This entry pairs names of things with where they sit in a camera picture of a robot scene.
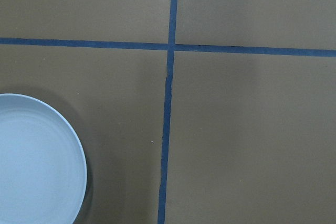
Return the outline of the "blue plate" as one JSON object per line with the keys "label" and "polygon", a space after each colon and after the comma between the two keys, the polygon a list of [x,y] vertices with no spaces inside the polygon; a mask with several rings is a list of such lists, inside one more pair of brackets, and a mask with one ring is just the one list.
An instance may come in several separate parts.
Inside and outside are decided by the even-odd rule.
{"label": "blue plate", "polygon": [[74,223],[87,186],[81,142],[53,107],[1,95],[1,223]]}

